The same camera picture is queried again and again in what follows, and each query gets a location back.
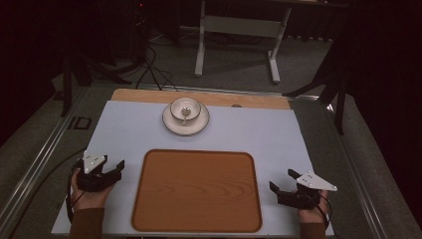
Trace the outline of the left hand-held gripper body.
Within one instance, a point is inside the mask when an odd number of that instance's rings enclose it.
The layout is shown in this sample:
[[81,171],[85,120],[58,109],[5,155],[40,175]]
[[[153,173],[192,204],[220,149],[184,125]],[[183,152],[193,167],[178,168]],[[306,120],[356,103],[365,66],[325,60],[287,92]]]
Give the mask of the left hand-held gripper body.
[[101,169],[102,155],[87,151],[83,154],[82,169],[79,171],[77,186],[85,192],[100,192],[121,180],[121,174],[108,174]]

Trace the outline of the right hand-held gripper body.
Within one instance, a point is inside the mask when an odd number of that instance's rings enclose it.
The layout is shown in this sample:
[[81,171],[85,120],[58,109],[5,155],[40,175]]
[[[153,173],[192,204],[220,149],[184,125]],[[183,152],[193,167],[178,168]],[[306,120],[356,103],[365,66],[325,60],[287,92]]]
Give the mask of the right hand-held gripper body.
[[313,172],[302,174],[295,179],[297,190],[294,192],[284,191],[282,196],[278,196],[278,203],[293,208],[308,210],[319,205],[321,199],[320,192],[337,191],[337,187]]

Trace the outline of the person's left hand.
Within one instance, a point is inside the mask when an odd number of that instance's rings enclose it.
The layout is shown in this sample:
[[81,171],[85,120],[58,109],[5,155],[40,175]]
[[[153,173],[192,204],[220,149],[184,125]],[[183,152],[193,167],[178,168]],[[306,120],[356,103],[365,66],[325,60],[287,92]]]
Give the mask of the person's left hand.
[[77,179],[80,169],[77,168],[72,176],[71,187],[71,205],[74,211],[91,209],[91,208],[104,208],[106,206],[106,200],[113,189],[113,186],[109,186],[100,192],[84,192],[78,189]]

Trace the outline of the person's right hand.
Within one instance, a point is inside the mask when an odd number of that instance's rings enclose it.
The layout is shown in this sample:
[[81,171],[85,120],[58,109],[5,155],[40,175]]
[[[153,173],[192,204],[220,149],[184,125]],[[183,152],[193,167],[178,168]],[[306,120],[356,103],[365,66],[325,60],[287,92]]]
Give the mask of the person's right hand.
[[301,223],[322,223],[327,221],[326,216],[330,212],[327,202],[328,192],[322,190],[320,192],[321,200],[318,207],[312,210],[298,210],[298,216]]

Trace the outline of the black floor socket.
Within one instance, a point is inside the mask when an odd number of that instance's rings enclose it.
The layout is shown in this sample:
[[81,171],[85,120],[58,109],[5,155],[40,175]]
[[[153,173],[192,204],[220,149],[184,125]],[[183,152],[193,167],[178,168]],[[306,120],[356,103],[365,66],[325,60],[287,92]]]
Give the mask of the black floor socket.
[[68,124],[68,129],[86,130],[90,128],[91,124],[91,118],[72,117],[70,123]]

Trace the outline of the white table mat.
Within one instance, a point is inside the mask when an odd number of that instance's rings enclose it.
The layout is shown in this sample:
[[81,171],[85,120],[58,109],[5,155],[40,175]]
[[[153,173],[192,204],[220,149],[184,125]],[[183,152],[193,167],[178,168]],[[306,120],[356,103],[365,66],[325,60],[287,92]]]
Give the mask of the white table mat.
[[165,104],[109,101],[106,103],[88,152],[107,156],[106,170],[125,161],[122,180],[113,188],[105,207],[104,234],[139,236],[131,214],[144,155],[155,148],[247,152],[254,158],[263,225],[252,238],[295,237],[300,233],[297,212],[280,205],[269,188],[274,182],[294,190],[287,175],[313,169],[296,115],[291,110],[208,108],[210,121],[200,132],[180,136],[162,122]]

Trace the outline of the white saucer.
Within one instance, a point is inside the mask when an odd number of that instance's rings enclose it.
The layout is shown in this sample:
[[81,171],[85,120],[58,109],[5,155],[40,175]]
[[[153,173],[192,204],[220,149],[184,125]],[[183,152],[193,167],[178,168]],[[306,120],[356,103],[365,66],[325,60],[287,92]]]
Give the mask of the white saucer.
[[209,120],[210,115],[208,109],[201,103],[201,113],[196,119],[187,120],[186,124],[183,124],[183,120],[176,119],[170,112],[170,105],[168,105],[162,114],[162,120],[164,125],[172,132],[179,135],[192,135],[202,129],[204,129]]

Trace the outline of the wooden tray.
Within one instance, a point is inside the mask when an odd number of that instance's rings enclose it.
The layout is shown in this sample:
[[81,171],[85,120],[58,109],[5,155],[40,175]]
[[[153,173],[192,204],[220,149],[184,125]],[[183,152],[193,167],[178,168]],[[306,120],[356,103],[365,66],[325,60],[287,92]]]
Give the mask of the wooden tray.
[[254,158],[247,152],[150,150],[131,224],[140,232],[259,231],[263,219]]

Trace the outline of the white cup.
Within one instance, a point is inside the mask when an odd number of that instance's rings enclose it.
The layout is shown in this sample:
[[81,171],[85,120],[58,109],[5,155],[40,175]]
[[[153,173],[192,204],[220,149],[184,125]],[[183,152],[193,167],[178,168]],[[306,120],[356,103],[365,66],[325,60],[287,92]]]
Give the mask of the white cup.
[[183,120],[183,114],[181,112],[183,107],[191,108],[191,114],[187,117],[187,120],[196,119],[201,113],[200,104],[196,100],[187,97],[176,99],[170,105],[170,112],[176,119]]

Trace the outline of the black metal stand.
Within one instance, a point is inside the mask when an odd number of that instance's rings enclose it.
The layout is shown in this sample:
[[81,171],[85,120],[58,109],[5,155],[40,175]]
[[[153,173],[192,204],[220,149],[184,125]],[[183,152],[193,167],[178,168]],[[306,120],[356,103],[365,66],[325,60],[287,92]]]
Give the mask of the black metal stand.
[[83,54],[75,45],[70,36],[63,39],[63,109],[61,116],[66,116],[73,104],[73,77],[76,77],[83,86],[89,86],[92,82],[89,67],[99,72],[107,79],[123,85],[129,85],[126,81],[111,70],[101,66],[94,59]]
[[321,105],[328,106],[333,100],[336,100],[334,111],[334,125],[339,134],[343,134],[343,112],[346,95],[347,78],[340,74],[346,67],[342,59],[342,41],[335,39],[326,53],[322,63],[316,71],[313,80],[297,90],[285,93],[285,97],[296,98],[312,89],[324,85],[322,92],[318,97]]

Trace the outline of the metal floor rail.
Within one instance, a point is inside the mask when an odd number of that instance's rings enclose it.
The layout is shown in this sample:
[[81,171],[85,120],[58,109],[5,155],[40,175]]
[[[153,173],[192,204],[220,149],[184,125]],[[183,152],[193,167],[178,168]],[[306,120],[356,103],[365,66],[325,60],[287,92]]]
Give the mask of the metal floor rail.
[[323,107],[323,110],[328,120],[330,131],[333,133],[336,146],[344,161],[344,170],[346,171],[347,180],[353,190],[355,202],[358,204],[360,212],[364,217],[363,222],[369,228],[370,239],[389,239],[375,208],[375,203],[366,187],[365,180],[352,155],[350,146],[346,141],[346,138],[339,133],[339,130],[334,125],[333,121],[336,111],[333,109],[332,105]]
[[62,103],[48,101],[0,147],[0,238],[6,238],[88,90],[76,90],[63,117]]

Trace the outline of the white desk frame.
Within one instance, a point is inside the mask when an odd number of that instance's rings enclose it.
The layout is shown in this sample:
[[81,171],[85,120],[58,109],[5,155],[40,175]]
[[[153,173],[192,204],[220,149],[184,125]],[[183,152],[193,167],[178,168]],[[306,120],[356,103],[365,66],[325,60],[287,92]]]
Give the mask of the white desk frame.
[[194,75],[196,77],[201,77],[203,75],[206,32],[266,37],[275,39],[275,45],[273,49],[267,53],[267,55],[272,81],[274,84],[279,84],[281,82],[281,78],[277,64],[277,55],[288,25],[291,12],[292,9],[287,8],[282,14],[282,20],[280,22],[213,16],[206,14],[206,0],[201,0],[199,45],[196,56]]

